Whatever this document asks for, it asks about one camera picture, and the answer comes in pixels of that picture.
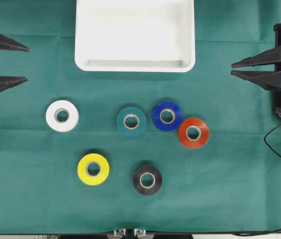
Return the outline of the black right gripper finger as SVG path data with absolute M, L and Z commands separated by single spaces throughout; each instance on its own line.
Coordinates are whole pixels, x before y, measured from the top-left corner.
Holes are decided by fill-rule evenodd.
M 231 65 L 232 68 L 261 66 L 277 64 L 281 62 L 281 47 L 276 47 L 256 56 L 245 58 L 237 63 Z
M 281 90 L 281 71 L 231 71 L 231 75 L 254 83 L 264 90 Z

